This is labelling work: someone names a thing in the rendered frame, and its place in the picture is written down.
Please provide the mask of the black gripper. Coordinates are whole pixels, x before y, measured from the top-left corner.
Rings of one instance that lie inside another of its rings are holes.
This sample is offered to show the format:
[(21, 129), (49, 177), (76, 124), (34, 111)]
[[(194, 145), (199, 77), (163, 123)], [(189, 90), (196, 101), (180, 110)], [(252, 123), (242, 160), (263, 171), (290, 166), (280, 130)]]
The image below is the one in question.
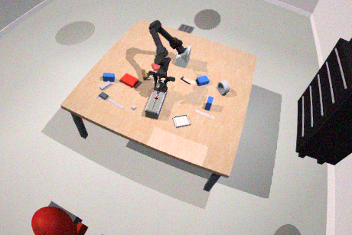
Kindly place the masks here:
[[(160, 67), (161, 67), (162, 70), (166, 69), (166, 72), (168, 71), (168, 67), (164, 67), (164, 66), (161, 66), (161, 65), (160, 65)], [(148, 75), (151, 75), (151, 76), (153, 75), (152, 77), (154, 78), (155, 87), (156, 87), (157, 80), (158, 80), (158, 78), (155, 76), (155, 75), (156, 75), (156, 72), (150, 70), (150, 71), (148, 72)], [(162, 78), (165, 78), (165, 80), (164, 80), (164, 83), (163, 83), (161, 89), (163, 89), (163, 87), (165, 86), (165, 84), (166, 84), (167, 82), (169, 82), (169, 81), (174, 82), (174, 81), (175, 81), (175, 77), (167, 77), (167, 76), (166, 76), (166, 77), (162, 77)]]

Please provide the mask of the grey ring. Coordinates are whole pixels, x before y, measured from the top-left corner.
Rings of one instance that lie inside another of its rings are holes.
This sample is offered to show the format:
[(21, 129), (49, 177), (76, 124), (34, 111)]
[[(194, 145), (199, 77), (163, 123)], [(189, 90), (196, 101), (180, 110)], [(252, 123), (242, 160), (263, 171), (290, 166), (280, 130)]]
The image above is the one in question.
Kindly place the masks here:
[(226, 80), (222, 80), (217, 83), (217, 89), (221, 94), (228, 93), (230, 91), (229, 83)]

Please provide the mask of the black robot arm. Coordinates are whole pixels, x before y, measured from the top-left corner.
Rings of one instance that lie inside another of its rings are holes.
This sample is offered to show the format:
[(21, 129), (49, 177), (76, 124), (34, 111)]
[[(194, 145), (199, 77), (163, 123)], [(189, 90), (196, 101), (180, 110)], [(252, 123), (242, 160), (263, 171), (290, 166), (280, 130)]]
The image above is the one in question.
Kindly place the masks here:
[[(169, 63), (171, 61), (171, 58), (164, 58), (168, 56), (168, 51), (166, 48), (162, 45), (161, 43), (161, 38), (158, 34), (158, 32), (162, 35), (163, 38), (165, 38), (167, 41), (169, 41), (169, 45), (173, 48), (176, 49), (179, 54), (183, 54), (187, 48), (183, 47), (183, 41), (178, 40), (177, 38), (172, 37), (167, 31), (164, 30), (164, 28), (161, 26), (161, 22), (159, 20), (153, 21), (151, 24), (149, 24), (149, 33), (152, 35), (153, 40), (156, 45), (156, 55), (154, 59), (154, 63), (157, 65), (161, 65), (164, 67), (168, 67)], [(161, 67), (159, 67), (159, 70), (156, 71), (157, 77), (166, 77), (167, 72), (166, 69), (162, 70)]]

